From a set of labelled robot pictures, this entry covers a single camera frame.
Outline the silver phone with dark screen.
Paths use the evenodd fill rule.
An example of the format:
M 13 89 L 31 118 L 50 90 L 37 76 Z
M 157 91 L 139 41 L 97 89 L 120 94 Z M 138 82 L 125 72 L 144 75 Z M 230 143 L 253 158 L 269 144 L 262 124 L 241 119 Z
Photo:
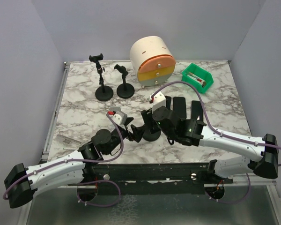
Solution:
M 171 97 L 170 96 L 165 96 L 166 98 L 166 108 L 170 110 L 171 107 Z

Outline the black round-base phone stand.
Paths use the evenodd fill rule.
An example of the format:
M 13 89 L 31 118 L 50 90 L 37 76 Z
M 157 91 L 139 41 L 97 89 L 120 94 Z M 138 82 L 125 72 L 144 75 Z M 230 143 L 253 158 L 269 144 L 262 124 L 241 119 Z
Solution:
M 126 67 L 116 64 L 114 66 L 114 69 L 118 70 L 121 73 L 123 81 L 123 83 L 117 87 L 117 95 L 123 99 L 131 98 L 134 95 L 135 90 L 131 84 L 126 82 L 126 76 L 128 75 Z

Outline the black adjustable phone stand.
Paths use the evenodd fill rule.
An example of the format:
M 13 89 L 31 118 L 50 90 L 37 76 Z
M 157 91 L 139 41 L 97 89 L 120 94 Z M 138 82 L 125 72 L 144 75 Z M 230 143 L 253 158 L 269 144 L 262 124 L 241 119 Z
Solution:
M 104 85 L 104 79 L 103 79 L 103 72 L 105 69 L 101 66 L 100 61 L 103 60 L 104 56 L 101 53 L 100 55 L 96 56 L 89 56 L 89 61 L 96 64 L 96 70 L 99 74 L 99 87 L 95 91 L 95 97 L 97 100 L 106 102 L 110 100 L 113 97 L 113 89 L 110 86 Z

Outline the small black phone stand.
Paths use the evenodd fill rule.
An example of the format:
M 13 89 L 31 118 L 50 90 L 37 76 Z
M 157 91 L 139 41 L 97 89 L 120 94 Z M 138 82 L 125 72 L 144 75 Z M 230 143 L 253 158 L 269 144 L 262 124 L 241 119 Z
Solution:
M 148 142 L 154 142 L 159 139 L 161 135 L 161 130 L 153 130 L 145 129 L 142 138 Z

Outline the silver folding phone stand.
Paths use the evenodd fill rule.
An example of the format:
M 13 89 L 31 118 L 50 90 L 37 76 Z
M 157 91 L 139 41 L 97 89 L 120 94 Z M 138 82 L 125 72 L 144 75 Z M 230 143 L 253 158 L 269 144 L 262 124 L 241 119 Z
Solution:
M 116 112 L 116 111 L 120 111 L 121 108 L 120 107 L 117 107 L 117 106 L 114 106 L 114 107 L 110 107 L 109 108 L 109 111 L 112 111 L 112 112 Z

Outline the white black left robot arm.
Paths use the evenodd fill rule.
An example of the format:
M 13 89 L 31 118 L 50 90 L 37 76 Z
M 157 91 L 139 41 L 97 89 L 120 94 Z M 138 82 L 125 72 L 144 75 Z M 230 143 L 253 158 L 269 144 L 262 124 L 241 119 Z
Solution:
M 10 208 L 18 208 L 29 203 L 38 194 L 68 184 L 89 185 L 95 178 L 91 171 L 94 165 L 105 162 L 103 155 L 109 155 L 119 146 L 124 150 L 124 139 L 140 142 L 144 127 L 127 127 L 113 123 L 114 130 L 100 129 L 91 140 L 78 150 L 56 160 L 25 167 L 15 165 L 4 180 L 6 188 L 3 199 Z

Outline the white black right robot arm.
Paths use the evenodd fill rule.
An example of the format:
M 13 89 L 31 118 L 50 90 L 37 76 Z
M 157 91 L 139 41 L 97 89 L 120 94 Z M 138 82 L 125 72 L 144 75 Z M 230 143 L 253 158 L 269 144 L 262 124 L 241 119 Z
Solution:
M 150 120 L 165 134 L 170 144 L 212 147 L 238 155 L 227 160 L 210 161 L 206 171 L 210 183 L 243 173 L 254 173 L 266 179 L 278 177 L 278 150 L 274 135 L 253 137 L 218 130 L 200 120 L 182 119 L 165 106 L 149 112 Z

